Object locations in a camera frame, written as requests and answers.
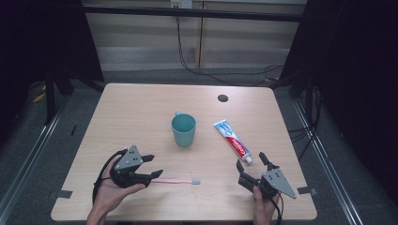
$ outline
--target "toothpaste cap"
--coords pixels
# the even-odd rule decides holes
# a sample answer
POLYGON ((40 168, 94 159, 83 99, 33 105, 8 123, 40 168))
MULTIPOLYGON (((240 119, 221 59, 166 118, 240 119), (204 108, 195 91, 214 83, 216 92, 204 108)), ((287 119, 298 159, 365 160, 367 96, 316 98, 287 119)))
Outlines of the toothpaste cap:
POLYGON ((253 160, 252 160, 251 157, 246 157, 246 161, 247 161, 248 163, 251 163, 253 160))

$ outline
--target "human hand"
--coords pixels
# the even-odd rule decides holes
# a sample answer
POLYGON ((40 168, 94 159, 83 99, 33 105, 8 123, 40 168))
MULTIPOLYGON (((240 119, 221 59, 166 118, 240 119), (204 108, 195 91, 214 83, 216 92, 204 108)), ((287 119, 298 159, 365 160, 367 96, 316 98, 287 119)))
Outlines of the human hand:
MULTIPOLYGON (((275 212, 275 206, 271 200, 263 199, 263 194, 259 187, 253 188, 253 197, 255 200, 253 223, 255 225, 269 225, 275 212)), ((272 200, 278 204, 279 195, 272 197, 272 200)))
POLYGON ((111 177, 110 171, 117 159, 118 157, 115 157, 111 160, 102 175, 102 179, 104 180, 102 180, 93 208, 87 217, 87 225, 105 224, 106 215, 116 209, 124 198, 146 188, 144 184, 122 188, 117 186, 112 179, 109 179, 111 177))

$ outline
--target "pink toothbrush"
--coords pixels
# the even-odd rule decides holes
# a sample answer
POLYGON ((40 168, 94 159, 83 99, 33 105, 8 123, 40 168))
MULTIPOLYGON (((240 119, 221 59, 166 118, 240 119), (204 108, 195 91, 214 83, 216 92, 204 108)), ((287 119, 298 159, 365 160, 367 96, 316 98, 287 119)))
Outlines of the pink toothbrush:
POLYGON ((199 179, 193 180, 178 180, 178 179, 165 179, 165 178, 156 178, 152 179, 153 183, 163 183, 163 184, 193 184, 193 185, 200 185, 199 179))

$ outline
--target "finger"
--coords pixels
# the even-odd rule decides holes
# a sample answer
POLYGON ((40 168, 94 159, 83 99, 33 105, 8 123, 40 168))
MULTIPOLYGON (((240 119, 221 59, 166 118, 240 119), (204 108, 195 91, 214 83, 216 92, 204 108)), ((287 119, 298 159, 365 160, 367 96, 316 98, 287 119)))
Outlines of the finger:
POLYGON ((133 193, 135 193, 139 190, 145 189, 145 188, 146 188, 146 186, 144 184, 136 184, 131 187, 125 188, 125 190, 126 190, 126 193, 129 195, 129 194, 133 194, 133 193))
POLYGON ((255 207, 258 210, 264 209, 263 194, 261 193, 261 190, 259 187, 253 188, 253 197, 255 200, 255 207))
POLYGON ((272 197, 272 200, 278 204, 279 199, 281 197, 281 192, 278 192, 279 194, 276 194, 274 197, 272 197))
POLYGON ((105 169, 105 172, 102 175, 102 178, 104 177, 109 177, 111 175, 111 169, 115 165, 116 161, 120 158, 120 156, 112 158, 112 160, 109 162, 108 166, 105 169))

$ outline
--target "table top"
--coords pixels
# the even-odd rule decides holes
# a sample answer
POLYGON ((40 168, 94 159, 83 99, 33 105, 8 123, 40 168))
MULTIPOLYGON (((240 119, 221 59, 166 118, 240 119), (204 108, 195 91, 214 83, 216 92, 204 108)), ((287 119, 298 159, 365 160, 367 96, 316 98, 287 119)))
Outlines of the table top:
POLYGON ((213 126, 223 119, 252 152, 253 162, 242 162, 246 173, 260 178, 266 171, 260 152, 281 167, 298 196, 293 200, 283 195, 283 219, 314 219, 311 195, 297 190, 307 185, 271 89, 132 83, 106 85, 62 187, 72 195, 57 199, 52 218, 86 220, 102 166, 116 151, 136 144, 141 155, 155 156, 138 173, 164 170, 161 178, 200 179, 201 184, 152 183, 128 196, 108 220, 253 220, 253 195, 237 183, 237 154, 213 126), (219 95, 228 96, 228 101, 219 101, 219 95), (188 148, 174 141, 171 120, 176 111, 196 119, 188 148))

